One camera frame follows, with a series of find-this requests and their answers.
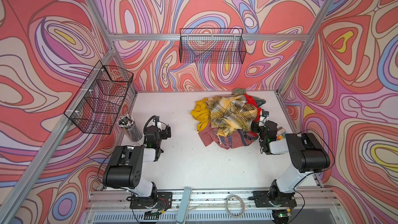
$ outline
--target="cup of pens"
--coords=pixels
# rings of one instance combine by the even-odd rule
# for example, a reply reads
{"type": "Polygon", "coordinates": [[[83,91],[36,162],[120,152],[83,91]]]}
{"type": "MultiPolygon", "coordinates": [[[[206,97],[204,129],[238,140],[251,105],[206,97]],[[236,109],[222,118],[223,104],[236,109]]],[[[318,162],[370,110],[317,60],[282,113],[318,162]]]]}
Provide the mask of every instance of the cup of pens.
{"type": "Polygon", "coordinates": [[[138,142],[142,138],[142,132],[138,129],[134,119],[129,114],[119,116],[117,124],[132,142],[138,142]]]}

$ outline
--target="yellow cloth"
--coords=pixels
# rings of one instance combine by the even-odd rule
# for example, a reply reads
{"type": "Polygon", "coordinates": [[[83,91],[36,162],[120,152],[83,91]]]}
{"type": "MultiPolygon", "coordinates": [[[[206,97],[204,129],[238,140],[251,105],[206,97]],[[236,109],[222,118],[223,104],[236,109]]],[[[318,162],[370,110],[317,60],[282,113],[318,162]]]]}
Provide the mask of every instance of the yellow cloth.
{"type": "Polygon", "coordinates": [[[193,118],[200,121],[198,132],[205,129],[210,120],[210,110],[207,108],[206,101],[207,98],[203,98],[201,101],[196,101],[195,109],[191,112],[193,118]]]}
{"type": "Polygon", "coordinates": [[[257,107],[246,104],[244,95],[215,96],[206,103],[211,112],[211,127],[218,127],[219,136],[227,137],[236,129],[249,132],[251,122],[257,117],[257,107]]]}

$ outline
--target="red cloth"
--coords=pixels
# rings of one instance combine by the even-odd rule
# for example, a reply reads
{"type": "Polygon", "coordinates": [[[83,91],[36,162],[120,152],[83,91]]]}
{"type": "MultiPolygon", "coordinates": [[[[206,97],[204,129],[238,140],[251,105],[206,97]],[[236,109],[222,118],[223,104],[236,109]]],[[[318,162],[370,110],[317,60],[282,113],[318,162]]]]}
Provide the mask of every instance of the red cloth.
{"type": "MultiPolygon", "coordinates": [[[[253,99],[253,97],[248,96],[247,94],[244,94],[247,100],[247,104],[252,104],[253,106],[257,107],[256,101],[253,99]]],[[[261,108],[257,107],[257,117],[253,120],[254,122],[260,121],[260,113],[261,113],[261,108]]]]}
{"type": "Polygon", "coordinates": [[[248,146],[253,143],[257,138],[249,132],[242,130],[236,130],[230,136],[217,137],[218,128],[212,128],[211,123],[207,124],[207,127],[199,132],[199,137],[205,146],[210,145],[212,142],[216,142],[221,148],[226,150],[233,149],[242,146],[248,146]]]}

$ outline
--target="black wire mesh basket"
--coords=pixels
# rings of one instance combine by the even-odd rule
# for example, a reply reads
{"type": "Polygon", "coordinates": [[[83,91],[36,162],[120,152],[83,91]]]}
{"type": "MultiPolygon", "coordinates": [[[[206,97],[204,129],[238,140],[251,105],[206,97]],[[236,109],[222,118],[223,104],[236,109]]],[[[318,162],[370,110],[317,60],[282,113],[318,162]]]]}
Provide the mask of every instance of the black wire mesh basket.
{"type": "Polygon", "coordinates": [[[246,56],[242,28],[181,28],[181,63],[240,63],[246,56]]]}
{"type": "Polygon", "coordinates": [[[133,76],[121,67],[102,65],[72,114],[64,114],[83,133],[111,134],[133,76]]]}

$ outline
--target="yellow plaid shirt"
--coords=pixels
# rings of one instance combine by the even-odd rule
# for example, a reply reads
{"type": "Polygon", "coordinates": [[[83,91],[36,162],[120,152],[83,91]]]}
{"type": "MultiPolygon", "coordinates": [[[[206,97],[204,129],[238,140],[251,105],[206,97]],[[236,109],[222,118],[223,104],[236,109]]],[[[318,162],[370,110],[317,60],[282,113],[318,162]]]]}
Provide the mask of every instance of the yellow plaid shirt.
{"type": "Polygon", "coordinates": [[[257,117],[257,108],[246,103],[244,95],[215,96],[206,101],[211,127],[218,127],[218,135],[226,137],[237,129],[250,131],[251,122],[257,117]]]}

